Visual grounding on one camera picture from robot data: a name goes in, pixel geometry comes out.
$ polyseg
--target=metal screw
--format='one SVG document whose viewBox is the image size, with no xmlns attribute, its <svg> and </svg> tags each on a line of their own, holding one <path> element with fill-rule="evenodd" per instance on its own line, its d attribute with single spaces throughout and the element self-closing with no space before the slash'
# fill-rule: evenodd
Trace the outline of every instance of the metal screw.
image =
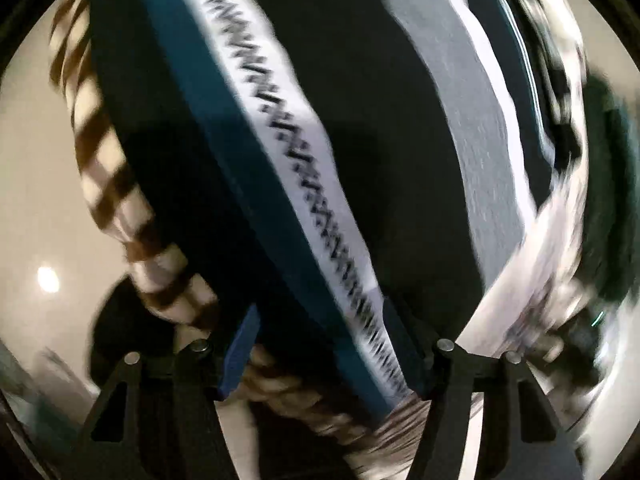
<svg viewBox="0 0 640 480">
<path fill-rule="evenodd" d="M 192 352 L 204 352 L 209 348 L 209 342 L 206 339 L 196 339 L 189 345 L 189 348 Z"/>
<path fill-rule="evenodd" d="M 124 356 L 124 362 L 128 365 L 134 365 L 140 361 L 140 354 L 138 352 L 129 352 Z"/>
<path fill-rule="evenodd" d="M 511 364 L 519 365 L 522 362 L 522 356 L 512 350 L 509 350 L 504 356 Z"/>
<path fill-rule="evenodd" d="M 443 352 L 451 352 L 456 347 L 451 339 L 438 339 L 436 345 Z"/>
</svg>

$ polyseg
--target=gray fabric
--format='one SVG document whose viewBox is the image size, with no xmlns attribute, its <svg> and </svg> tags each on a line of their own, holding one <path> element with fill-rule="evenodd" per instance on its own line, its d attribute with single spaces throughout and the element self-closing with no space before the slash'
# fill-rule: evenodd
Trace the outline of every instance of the gray fabric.
<svg viewBox="0 0 640 480">
<path fill-rule="evenodd" d="M 438 88 L 460 160 L 476 258 L 488 288 L 524 236 L 502 109 L 449 0 L 383 1 Z"/>
</svg>

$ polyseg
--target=white stripe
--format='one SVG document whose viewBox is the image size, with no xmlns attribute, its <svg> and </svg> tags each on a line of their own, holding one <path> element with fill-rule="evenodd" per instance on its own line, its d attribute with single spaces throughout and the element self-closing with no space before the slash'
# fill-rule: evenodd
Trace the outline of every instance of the white stripe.
<svg viewBox="0 0 640 480">
<path fill-rule="evenodd" d="M 286 156 L 283 156 L 281 141 L 276 139 L 273 129 L 266 124 L 264 115 L 258 110 L 260 103 L 254 97 L 254 85 L 245 81 L 247 74 L 239 68 L 241 61 L 237 57 L 232 57 L 235 48 L 226 44 L 226 37 L 223 32 L 224 24 L 219 20 L 212 19 L 212 13 L 216 12 L 214 11 L 214 4 L 207 4 L 205 0 L 186 1 L 203 32 L 204 40 L 222 69 L 229 86 L 234 89 L 239 105 L 273 164 L 274 170 L 298 217 L 312 253 L 318 261 L 329 289 L 342 311 L 346 325 L 363 361 L 369 367 L 380 391 L 389 402 L 395 404 L 398 399 L 395 398 L 391 386 L 383 379 L 382 368 L 378 366 L 368 343 L 364 341 L 364 334 L 358 327 L 358 322 L 354 318 L 354 313 L 350 307 L 350 298 L 348 298 L 347 292 L 336 275 L 335 264 L 330 260 L 329 254 L 324 248 L 324 240 L 315 226 L 314 218 L 309 213 L 308 205 L 304 198 L 305 191 L 298 183 L 299 177 L 292 171 L 291 161 Z M 275 39 L 271 23 L 267 17 L 254 0 L 233 1 L 238 4 L 236 11 L 241 11 L 242 18 L 249 23 L 249 28 L 246 32 L 252 35 L 252 43 L 260 46 L 259 54 L 266 56 L 268 60 L 266 66 L 273 71 L 272 82 L 279 88 L 278 95 L 286 100 L 287 112 L 293 114 L 297 124 L 304 124 L 304 130 L 301 133 L 302 139 L 309 143 L 310 152 L 316 159 L 316 168 L 321 175 L 320 181 L 324 188 L 328 206 L 335 214 L 335 220 L 340 226 L 344 240 L 347 240 L 350 256 L 354 259 L 358 269 L 362 288 L 372 304 L 372 310 L 378 322 L 377 325 L 380 327 L 381 340 L 386 342 L 391 359 L 393 359 L 399 370 L 396 356 L 382 322 L 383 299 L 373 271 L 369 250 L 362 239 L 338 181 L 333 153 L 326 132 L 316 113 L 304 97 L 295 79 L 287 54 Z"/>
<path fill-rule="evenodd" d="M 124 165 L 126 161 L 124 152 L 113 127 L 110 127 L 102 138 L 95 153 L 95 158 L 109 177 L 115 175 L 118 169 Z"/>
<path fill-rule="evenodd" d="M 531 62 L 527 53 L 527 46 L 522 39 L 520 29 L 518 28 L 516 20 L 513 16 L 513 12 L 511 11 L 511 7 L 507 3 L 507 0 L 500 0 L 500 4 L 502 5 L 502 8 L 507 15 L 507 19 L 509 20 L 511 28 L 513 29 L 516 40 L 518 41 L 518 46 L 520 47 L 520 51 L 522 53 L 522 59 L 524 60 L 524 65 L 527 70 L 527 78 L 529 79 L 529 85 L 531 87 L 533 106 L 536 112 L 536 122 L 538 124 L 538 140 L 540 142 L 540 149 L 542 150 L 542 155 L 545 157 L 545 160 L 553 168 L 556 161 L 556 147 L 554 146 L 551 139 L 549 139 L 548 135 L 545 132 L 545 128 L 542 125 L 542 110 L 540 108 L 540 99 L 538 97 L 536 80 L 533 76 L 533 69 L 531 67 Z"/>
<path fill-rule="evenodd" d="M 582 156 L 572 161 L 561 181 L 545 203 L 529 236 L 505 266 L 494 286 L 482 299 L 471 320 L 457 339 L 469 352 L 493 355 L 502 350 L 508 330 L 521 316 L 531 298 L 540 297 L 552 285 L 551 298 L 570 282 L 580 262 L 582 219 L 589 177 L 589 150 L 582 100 L 584 55 L 579 29 L 562 24 L 572 18 L 561 2 L 545 8 L 553 39 L 560 50 L 562 65 L 571 91 L 571 126 Z M 541 306 L 543 324 L 552 326 L 564 320 L 565 301 L 550 300 Z"/>
<path fill-rule="evenodd" d="M 518 212 L 524 226 L 524 231 L 527 233 L 536 218 L 536 205 L 531 195 L 529 177 L 524 169 L 524 154 L 520 142 L 520 127 L 518 126 L 515 104 L 509 94 L 502 69 L 500 68 L 500 64 L 495 57 L 489 38 L 484 32 L 482 25 L 466 6 L 464 0 L 449 1 L 456 11 L 456 14 L 460 17 L 474 44 L 478 59 L 484 67 L 491 86 L 494 89 L 495 96 L 498 99 L 498 103 L 500 104 L 500 108 L 502 109 L 502 113 L 504 114 L 504 122 L 507 127 L 507 150 L 511 163 L 516 204 L 518 205 Z"/>
<path fill-rule="evenodd" d="M 192 323 L 198 315 L 198 311 L 183 295 L 178 296 L 169 308 L 158 310 L 150 306 L 149 310 L 160 319 L 185 325 Z"/>
<path fill-rule="evenodd" d="M 71 31 L 69 32 L 69 36 L 66 40 L 66 50 L 65 50 L 65 59 L 62 63 L 62 72 L 65 73 L 66 68 L 68 67 L 71 61 L 71 55 L 74 50 L 78 47 L 82 38 L 87 35 L 89 30 L 89 9 L 85 9 L 80 16 L 76 19 L 74 24 L 71 26 Z"/>
<path fill-rule="evenodd" d="M 197 301 L 197 307 L 207 306 L 218 298 L 216 293 L 211 290 L 211 287 L 199 274 L 194 274 L 189 280 L 189 292 L 194 300 Z"/>
<path fill-rule="evenodd" d="M 80 186 L 89 208 L 93 209 L 102 197 L 102 188 L 95 183 L 95 180 L 91 178 L 87 171 L 80 178 Z"/>
<path fill-rule="evenodd" d="M 74 128 L 76 135 L 82 131 L 82 128 L 89 118 L 98 110 L 101 104 L 98 86 L 93 77 L 85 79 L 78 94 L 76 94 L 76 102 L 74 103 Z"/>
<path fill-rule="evenodd" d="M 139 186 L 136 186 L 115 211 L 113 224 L 127 242 L 135 238 L 140 228 L 153 218 L 151 207 L 146 202 Z"/>
<path fill-rule="evenodd" d="M 69 28 L 72 27 L 73 25 L 71 22 L 71 19 L 74 13 L 76 12 L 76 10 L 78 9 L 78 6 L 81 1 L 82 0 L 74 0 L 70 9 L 67 11 L 67 13 L 64 16 L 60 17 L 60 20 L 58 21 L 56 28 L 53 29 L 51 33 L 51 40 L 49 41 L 49 53 L 52 58 L 56 57 L 56 55 L 58 54 L 58 51 L 60 50 L 60 47 L 65 41 L 65 38 L 69 34 Z"/>
<path fill-rule="evenodd" d="M 153 269 L 150 272 L 150 266 L 158 266 L 164 272 L 158 273 Z M 147 293 L 159 292 L 171 285 L 186 266 L 187 258 L 176 244 L 171 244 L 162 253 L 149 260 L 133 262 L 131 264 L 131 277 L 140 291 Z"/>
<path fill-rule="evenodd" d="M 556 42 L 562 40 L 564 45 L 577 48 L 581 54 L 584 49 L 582 33 L 566 0 L 540 0 L 540 3 L 545 9 Z"/>
<path fill-rule="evenodd" d="M 84 54 L 82 54 L 82 57 L 80 59 L 80 62 L 78 63 L 78 66 L 75 67 L 75 69 L 73 70 L 69 78 L 66 80 L 66 87 L 64 91 L 65 91 L 66 108 L 69 113 L 71 113 L 71 110 L 73 109 L 74 104 L 76 102 L 76 94 L 78 92 L 78 78 L 80 76 L 80 67 L 85 62 L 87 56 L 91 55 L 90 49 L 91 49 L 91 42 L 87 43 L 87 46 L 84 50 Z"/>
</svg>

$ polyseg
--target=black bracket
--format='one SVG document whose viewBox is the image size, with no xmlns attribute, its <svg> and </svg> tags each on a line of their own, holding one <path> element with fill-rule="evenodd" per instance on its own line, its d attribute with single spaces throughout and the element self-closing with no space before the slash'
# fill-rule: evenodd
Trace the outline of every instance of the black bracket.
<svg viewBox="0 0 640 480">
<path fill-rule="evenodd" d="M 197 340 L 167 360 L 128 354 L 89 414 L 63 480 L 238 480 L 213 400 L 239 380 L 257 322 L 244 329 L 243 338 L 216 334 L 217 343 Z M 468 354 L 428 330 L 412 337 L 423 372 L 412 381 L 421 381 L 431 408 L 408 480 L 458 478 L 474 392 L 484 395 L 475 480 L 582 478 L 568 437 L 518 354 Z M 234 352 L 239 358 L 230 360 Z"/>
</svg>

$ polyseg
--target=green light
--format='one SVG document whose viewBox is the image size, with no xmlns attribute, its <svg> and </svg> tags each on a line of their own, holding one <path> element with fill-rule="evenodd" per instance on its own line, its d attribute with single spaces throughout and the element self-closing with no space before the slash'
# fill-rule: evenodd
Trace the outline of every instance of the green light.
<svg viewBox="0 0 640 480">
<path fill-rule="evenodd" d="M 593 323 L 591 323 L 591 326 L 596 326 L 600 320 L 602 319 L 602 316 L 604 316 L 604 310 L 598 314 L 598 317 L 596 318 L 596 321 L 594 321 Z"/>
</svg>

